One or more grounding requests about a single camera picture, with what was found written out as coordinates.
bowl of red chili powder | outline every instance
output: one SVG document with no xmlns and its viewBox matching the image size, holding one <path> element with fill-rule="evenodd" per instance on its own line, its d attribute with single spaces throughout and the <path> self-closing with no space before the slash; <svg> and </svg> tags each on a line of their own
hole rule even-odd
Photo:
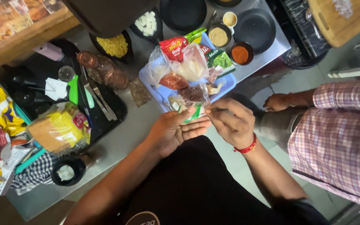
<svg viewBox="0 0 360 225">
<path fill-rule="evenodd" d="M 245 66 L 254 59 L 254 50 L 246 42 L 236 42 L 231 48 L 230 58 L 233 62 Z"/>
</svg>

human hand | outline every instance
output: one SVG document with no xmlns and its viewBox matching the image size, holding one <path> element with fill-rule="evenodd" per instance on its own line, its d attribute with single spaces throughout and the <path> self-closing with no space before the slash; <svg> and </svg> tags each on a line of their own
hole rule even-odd
<svg viewBox="0 0 360 225">
<path fill-rule="evenodd" d="M 212 125 L 206 116 L 183 123 L 195 110 L 195 107 L 190 107 L 182 113 L 164 113 L 154 123 L 146 141 L 152 144 L 161 158 L 172 154 L 184 141 L 203 135 Z"/>
<path fill-rule="evenodd" d="M 255 117 L 252 110 L 241 103 L 233 99 L 218 100 L 205 113 L 227 143 L 237 149 L 245 149 L 253 143 Z"/>
<path fill-rule="evenodd" d="M 273 94 L 265 101 L 263 107 L 267 108 L 267 112 L 278 112 L 290 107 L 286 94 Z"/>
</svg>

red thread bracelet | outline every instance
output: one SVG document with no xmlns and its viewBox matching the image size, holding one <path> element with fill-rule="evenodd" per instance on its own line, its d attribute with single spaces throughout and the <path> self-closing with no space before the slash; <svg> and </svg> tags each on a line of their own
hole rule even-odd
<svg viewBox="0 0 360 225">
<path fill-rule="evenodd" d="M 255 146 L 256 146 L 256 134 L 254 133 L 254 141 L 250 146 L 248 146 L 245 149 L 237 149 L 236 147 L 234 147 L 234 151 L 235 152 L 239 151 L 241 153 L 248 153 L 248 152 L 252 151 L 255 148 Z"/>
</svg>

glass bottle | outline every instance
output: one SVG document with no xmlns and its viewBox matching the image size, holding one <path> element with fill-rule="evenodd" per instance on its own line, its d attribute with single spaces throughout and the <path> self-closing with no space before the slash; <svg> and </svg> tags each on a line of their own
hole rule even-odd
<svg viewBox="0 0 360 225">
<path fill-rule="evenodd" d="M 113 90 L 123 90 L 128 87 L 128 79 L 111 59 L 82 51 L 77 55 L 77 61 L 89 70 L 89 75 L 95 81 L 111 87 Z"/>
</svg>

green knife handle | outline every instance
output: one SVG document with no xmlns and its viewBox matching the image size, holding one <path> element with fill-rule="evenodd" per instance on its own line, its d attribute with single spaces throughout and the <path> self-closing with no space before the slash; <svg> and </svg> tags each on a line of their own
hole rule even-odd
<svg viewBox="0 0 360 225">
<path fill-rule="evenodd" d="M 94 100 L 93 100 L 92 95 L 90 94 L 90 92 L 88 92 L 87 89 L 85 89 L 85 91 L 86 91 L 86 96 L 87 96 L 87 101 L 88 101 L 88 107 L 90 109 L 92 109 L 95 106 Z"/>
<path fill-rule="evenodd" d="M 77 89 L 78 78 L 79 77 L 77 75 L 74 75 L 74 78 L 70 82 L 68 82 L 68 85 L 70 86 L 69 101 L 71 101 L 75 105 L 78 105 L 78 101 L 79 101 L 78 89 Z"/>
</svg>

